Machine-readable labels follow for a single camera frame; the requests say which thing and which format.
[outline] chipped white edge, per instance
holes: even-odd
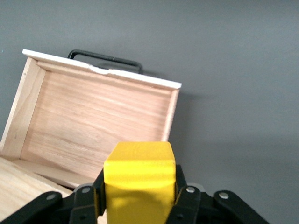
[[[40,52],[36,52],[36,51],[32,51],[32,50],[23,49],[23,54],[28,57],[32,57],[36,60],[42,59],[42,60],[46,60],[46,61],[52,61],[52,62],[58,62],[58,63],[67,64],[67,65],[76,66],[76,67],[78,67],[78,69],[80,69],[80,68],[89,69],[90,71],[93,71],[93,72],[101,74],[101,75],[113,74],[116,76],[134,79],[134,80],[138,80],[138,81],[142,81],[142,82],[166,86],[166,87],[170,87],[173,89],[180,89],[182,86],[181,83],[173,82],[170,80],[140,75],[140,74],[136,74],[133,72],[122,71],[122,70],[100,69],[98,67],[94,67],[93,65],[87,64],[85,62],[80,62],[80,61],[76,61],[73,59],[58,57],[58,56],[54,56],[54,55],[48,55],[48,54],[44,54],[44,53],[40,53]]]

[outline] wooden drawer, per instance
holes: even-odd
[[[59,184],[93,182],[120,141],[167,141],[180,83],[23,50],[1,156]]]

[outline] silver screw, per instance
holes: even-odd
[[[189,193],[194,193],[195,189],[194,189],[194,187],[187,187],[186,191],[189,192]]]
[[[223,198],[223,199],[228,199],[228,198],[229,198],[229,197],[228,197],[228,194],[225,193],[225,192],[221,192],[221,193],[219,193],[219,196],[220,196],[221,198]]]
[[[56,197],[55,194],[51,194],[51,195],[48,195],[48,196],[46,197],[46,200],[52,200],[52,199],[55,198],[55,197]]]
[[[82,193],[83,194],[85,194],[85,193],[87,193],[87,192],[89,192],[90,191],[90,187],[87,187],[87,188],[83,188],[82,189]]]

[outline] gray surface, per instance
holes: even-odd
[[[23,48],[85,49],[183,83],[170,141],[189,182],[299,221],[299,1],[0,0],[0,134]]]

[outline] yellow cube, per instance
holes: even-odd
[[[169,142],[120,142],[104,163],[108,224],[164,224],[175,181]]]

